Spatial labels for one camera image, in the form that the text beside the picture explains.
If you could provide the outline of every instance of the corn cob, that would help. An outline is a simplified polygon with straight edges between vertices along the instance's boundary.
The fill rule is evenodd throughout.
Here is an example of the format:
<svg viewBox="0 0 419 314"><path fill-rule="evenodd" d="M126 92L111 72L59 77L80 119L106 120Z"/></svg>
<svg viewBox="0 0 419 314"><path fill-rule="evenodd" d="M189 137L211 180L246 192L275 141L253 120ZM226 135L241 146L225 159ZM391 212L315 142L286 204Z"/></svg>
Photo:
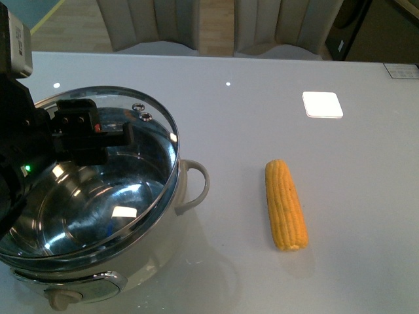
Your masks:
<svg viewBox="0 0 419 314"><path fill-rule="evenodd" d="M287 164L272 160L265 169L266 198L275 245L282 251L296 251L308 244L308 234L297 190Z"/></svg>

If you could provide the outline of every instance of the chair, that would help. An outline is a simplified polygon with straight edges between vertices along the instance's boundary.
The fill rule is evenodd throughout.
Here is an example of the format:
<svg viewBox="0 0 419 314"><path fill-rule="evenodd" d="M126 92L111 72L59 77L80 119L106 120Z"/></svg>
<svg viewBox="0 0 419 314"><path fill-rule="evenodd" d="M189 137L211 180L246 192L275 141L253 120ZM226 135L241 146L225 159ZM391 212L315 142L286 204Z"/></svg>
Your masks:
<svg viewBox="0 0 419 314"><path fill-rule="evenodd" d="M234 56L322 60L343 0L235 0Z"/></svg>
<svg viewBox="0 0 419 314"><path fill-rule="evenodd" d="M199 0L96 1L114 52L199 55Z"/></svg>

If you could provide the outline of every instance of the stainless steel pot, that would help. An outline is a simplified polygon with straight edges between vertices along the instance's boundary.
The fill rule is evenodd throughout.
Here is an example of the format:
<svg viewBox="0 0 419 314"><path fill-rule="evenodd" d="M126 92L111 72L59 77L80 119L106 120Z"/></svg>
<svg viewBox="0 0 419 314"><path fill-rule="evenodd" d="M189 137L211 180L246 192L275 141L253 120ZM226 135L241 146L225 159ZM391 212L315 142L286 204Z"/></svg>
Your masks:
<svg viewBox="0 0 419 314"><path fill-rule="evenodd" d="M155 99L135 90L98 86L41 101L51 114L61 99L90 98L102 128L132 123L134 144L109 148L104 166L57 165L27 198L22 216L0 241L0 260L54 309L112 297L150 278L174 254L187 220L210 179L197 162L181 160L177 127ZM183 203L187 171L204 189Z"/></svg>

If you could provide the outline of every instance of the glass lid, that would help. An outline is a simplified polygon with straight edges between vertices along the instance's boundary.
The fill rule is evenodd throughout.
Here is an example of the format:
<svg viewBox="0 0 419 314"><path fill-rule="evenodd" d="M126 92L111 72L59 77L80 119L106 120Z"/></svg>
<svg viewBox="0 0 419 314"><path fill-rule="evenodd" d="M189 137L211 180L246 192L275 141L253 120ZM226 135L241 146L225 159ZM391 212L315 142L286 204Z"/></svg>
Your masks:
<svg viewBox="0 0 419 314"><path fill-rule="evenodd" d="M65 256L122 241L144 225L177 177L178 133L155 99L127 88L97 86L59 94L36 104L52 116L56 102L91 99L103 131L130 122L131 145L108 147L101 166L62 162L27 197L27 205L0 241L0 254L16 258Z"/></svg>

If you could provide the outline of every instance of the white pot handle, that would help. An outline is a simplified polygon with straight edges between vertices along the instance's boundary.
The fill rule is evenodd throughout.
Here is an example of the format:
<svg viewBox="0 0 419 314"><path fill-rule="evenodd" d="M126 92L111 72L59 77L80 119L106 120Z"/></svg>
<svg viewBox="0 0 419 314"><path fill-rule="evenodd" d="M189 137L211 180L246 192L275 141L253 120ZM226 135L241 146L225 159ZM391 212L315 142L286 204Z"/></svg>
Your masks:
<svg viewBox="0 0 419 314"><path fill-rule="evenodd" d="M193 160L181 160L181 169L184 169L185 171L189 171L189 169L196 169L204 176L205 179L205 185L204 189L202 190L201 194L195 198L193 201L188 201L187 203L175 206L175 212L177 215L182 215L185 211L187 211L190 208L193 208L199 204L205 199L205 197L208 194L208 191L210 190L210 176L208 174L207 169L203 165L201 165L199 162L195 162Z"/></svg>

